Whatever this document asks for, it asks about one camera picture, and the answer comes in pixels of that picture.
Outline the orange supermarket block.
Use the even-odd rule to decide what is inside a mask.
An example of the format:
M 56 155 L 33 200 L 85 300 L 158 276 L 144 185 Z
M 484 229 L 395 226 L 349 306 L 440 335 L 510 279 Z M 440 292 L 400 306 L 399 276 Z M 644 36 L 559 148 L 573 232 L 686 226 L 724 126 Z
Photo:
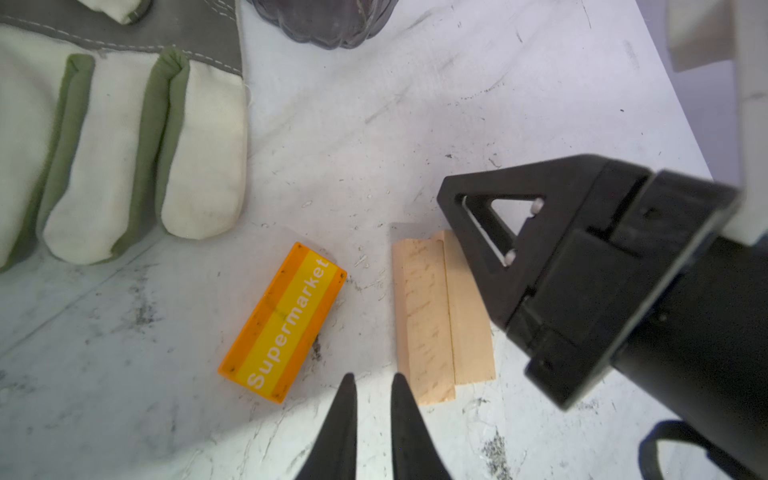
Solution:
M 282 403 L 346 279 L 345 270 L 295 243 L 225 355 L 219 375 Z

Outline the natural wood block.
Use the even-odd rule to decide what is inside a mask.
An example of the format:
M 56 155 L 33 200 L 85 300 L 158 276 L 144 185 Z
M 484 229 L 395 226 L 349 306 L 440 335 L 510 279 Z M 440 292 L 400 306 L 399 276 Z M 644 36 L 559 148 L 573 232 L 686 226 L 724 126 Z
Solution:
M 455 383 L 494 380 L 491 321 L 467 259 L 451 230 L 434 238 L 443 243 Z
M 420 406 L 456 397 L 443 245 L 404 239 L 392 247 L 398 371 Z

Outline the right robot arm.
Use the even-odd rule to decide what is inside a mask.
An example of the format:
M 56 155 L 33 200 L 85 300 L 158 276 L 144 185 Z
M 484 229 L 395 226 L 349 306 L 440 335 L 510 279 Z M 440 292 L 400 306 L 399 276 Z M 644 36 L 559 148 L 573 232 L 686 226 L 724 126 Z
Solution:
M 439 206 L 525 373 L 572 407 L 609 370 L 674 412 L 638 449 L 767 475 L 767 240 L 725 235 L 730 186 L 597 155 L 445 178 Z

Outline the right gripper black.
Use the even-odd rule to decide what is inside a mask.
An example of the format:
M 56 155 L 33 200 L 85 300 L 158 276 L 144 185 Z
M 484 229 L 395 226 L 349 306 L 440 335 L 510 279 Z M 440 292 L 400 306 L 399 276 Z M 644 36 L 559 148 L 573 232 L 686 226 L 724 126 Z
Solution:
M 491 320 L 531 357 L 526 373 L 571 406 L 687 260 L 735 189 L 597 155 L 451 175 L 437 202 Z M 537 202 L 513 232 L 495 201 Z

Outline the dark ribbed glass vase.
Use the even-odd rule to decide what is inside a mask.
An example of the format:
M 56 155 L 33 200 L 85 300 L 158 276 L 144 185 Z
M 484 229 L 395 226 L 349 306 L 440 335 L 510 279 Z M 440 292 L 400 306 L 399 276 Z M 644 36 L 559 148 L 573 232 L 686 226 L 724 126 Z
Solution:
M 386 25 L 397 0 L 255 0 L 266 21 L 298 43 L 354 49 Z

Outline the green white work glove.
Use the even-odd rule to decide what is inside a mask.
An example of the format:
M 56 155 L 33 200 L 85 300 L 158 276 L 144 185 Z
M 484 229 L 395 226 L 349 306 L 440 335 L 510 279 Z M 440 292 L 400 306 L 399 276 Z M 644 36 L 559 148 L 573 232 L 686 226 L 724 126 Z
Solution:
M 247 112 L 234 1 L 1 5 L 1 266 L 92 265 L 153 226 L 237 222 Z

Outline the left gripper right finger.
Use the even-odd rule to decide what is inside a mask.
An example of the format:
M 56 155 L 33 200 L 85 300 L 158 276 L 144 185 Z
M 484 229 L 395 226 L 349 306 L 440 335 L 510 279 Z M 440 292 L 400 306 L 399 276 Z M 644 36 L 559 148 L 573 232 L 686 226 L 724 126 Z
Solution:
M 451 479 L 402 373 L 393 378 L 390 416 L 394 479 Z

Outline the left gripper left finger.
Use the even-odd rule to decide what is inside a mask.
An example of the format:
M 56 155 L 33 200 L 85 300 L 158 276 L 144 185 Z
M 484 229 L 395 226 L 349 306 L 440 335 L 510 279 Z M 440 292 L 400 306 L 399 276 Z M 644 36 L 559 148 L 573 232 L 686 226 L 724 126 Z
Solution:
M 313 447 L 296 480 L 355 480 L 357 464 L 357 388 L 344 375 Z

